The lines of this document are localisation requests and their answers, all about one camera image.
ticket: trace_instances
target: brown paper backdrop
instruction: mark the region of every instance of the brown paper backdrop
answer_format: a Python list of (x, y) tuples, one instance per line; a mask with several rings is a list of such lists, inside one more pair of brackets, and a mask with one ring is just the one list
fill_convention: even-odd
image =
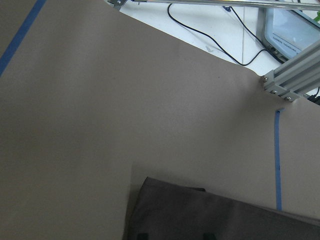
[(120, 239), (147, 176), (275, 208), (283, 107), (283, 210), (319, 218), (319, 106), (102, 0), (48, 0), (0, 78), (0, 239)]

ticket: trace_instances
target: electrical cord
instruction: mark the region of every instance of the electrical cord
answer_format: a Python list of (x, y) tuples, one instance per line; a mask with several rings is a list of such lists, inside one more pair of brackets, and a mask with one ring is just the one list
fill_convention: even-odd
[(277, 56), (275, 56), (271, 51), (268, 50), (267, 46), (252, 32), (249, 30), (249, 28), (247, 28), (247, 26), (244, 24), (244, 22), (241, 20), (241, 18), (239, 17), (239, 15), (237, 14), (237, 12), (234, 10), (234, 8), (232, 6), (230, 6), (230, 9), (233, 11), (233, 13), (235, 14), (235, 16), (238, 18), (238, 20), (240, 21), (240, 23), (243, 25), (243, 27), (255, 38), (258, 40), (258, 42), (265, 48), (265, 50), (275, 59), (277, 60), (279, 63), (283, 64), (284, 61), (282, 61), (281, 59), (279, 59)]
[(318, 87), (318, 91), (316, 91), (316, 94), (314, 95), (315, 97), (318, 95), (319, 91), (320, 91), (320, 87)]
[[(264, 49), (260, 50), (248, 63), (243, 64), (243, 63), (239, 62), (238, 60), (236, 60), (230, 53), (228, 53), (228, 52), (227, 52), (213, 37), (211, 37), (210, 35), (206, 34), (205, 32), (199, 31), (199, 30), (197, 30), (197, 29), (195, 29), (195, 28), (192, 28), (192, 27), (190, 27), (190, 26), (188, 26), (188, 25), (185, 25), (185, 24), (183, 24), (182, 22), (180, 22), (180, 21), (178, 21), (177, 19), (175, 19), (175, 18), (170, 14), (170, 7), (171, 7), (171, 6), (172, 6), (172, 3), (170, 3), (169, 6), (167, 7), (167, 13), (168, 13), (169, 17), (170, 17), (174, 22), (176, 22), (177, 24), (180, 24), (181, 26), (183, 26), (183, 27), (185, 27), (185, 28), (187, 28), (187, 29), (190, 29), (190, 30), (192, 30), (192, 31), (195, 31), (195, 32), (197, 32), (197, 33), (199, 33), (199, 34), (202, 34), (202, 35), (210, 38), (210, 39), (221, 49), (221, 51), (224, 52), (224, 54), (226, 54), (229, 58), (231, 58), (233, 61), (235, 61), (237, 64), (239, 64), (239, 65), (241, 65), (241, 66), (248, 66), (249, 64), (251, 64), (251, 63), (258, 57), (258, 55), (259, 55), (260, 53), (262, 53), (263, 51), (266, 51), (266, 52), (270, 53), (266, 48), (264, 48)], [(250, 33), (251, 35), (253, 35), (253, 36), (264, 46), (264, 44), (262, 43), (262, 41), (261, 41), (260, 39), (258, 39), (258, 37), (255, 36), (255, 35), (247, 28), (247, 26), (241, 21), (240, 17), (239, 17), (238, 14), (235, 12), (235, 10), (234, 10), (232, 7), (231, 7), (231, 9), (232, 9), (232, 11), (235, 13), (235, 15), (237, 16), (237, 18), (240, 20), (240, 22), (242, 23), (242, 25), (245, 27), (245, 29), (248, 30), (249, 33)]]

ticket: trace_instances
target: dark gray fabric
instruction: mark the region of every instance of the dark gray fabric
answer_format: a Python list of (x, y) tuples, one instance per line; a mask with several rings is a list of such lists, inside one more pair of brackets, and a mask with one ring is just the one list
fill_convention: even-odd
[(140, 190), (129, 240), (319, 240), (320, 227), (289, 214), (152, 178)]

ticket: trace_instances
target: metal rod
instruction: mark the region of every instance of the metal rod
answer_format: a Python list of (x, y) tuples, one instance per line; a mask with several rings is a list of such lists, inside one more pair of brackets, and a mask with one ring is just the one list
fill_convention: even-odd
[(264, 75), (264, 89), (293, 102), (320, 86), (320, 40)]
[(286, 10), (311, 10), (320, 11), (320, 4), (268, 1), (268, 0), (132, 0), (138, 3), (162, 3), (162, 4), (194, 4), (217, 5), (232, 7), (254, 8), (280, 8)]

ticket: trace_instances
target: black bag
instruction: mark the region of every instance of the black bag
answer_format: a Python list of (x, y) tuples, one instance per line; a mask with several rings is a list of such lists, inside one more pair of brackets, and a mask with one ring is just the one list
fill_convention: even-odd
[(320, 240), (320, 222), (147, 178), (129, 240)]

